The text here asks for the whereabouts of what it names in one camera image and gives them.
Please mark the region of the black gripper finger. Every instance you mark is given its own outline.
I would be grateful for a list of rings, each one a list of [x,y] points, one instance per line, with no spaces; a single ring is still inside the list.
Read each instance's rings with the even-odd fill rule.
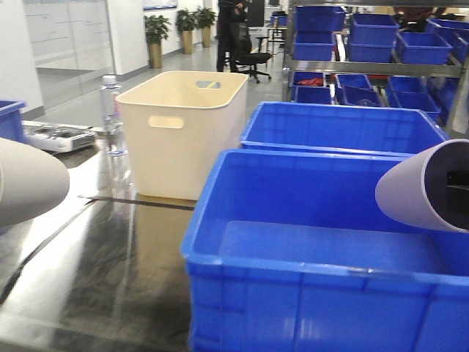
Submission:
[[[468,170],[452,170],[446,174],[446,190],[450,202],[468,201]]]

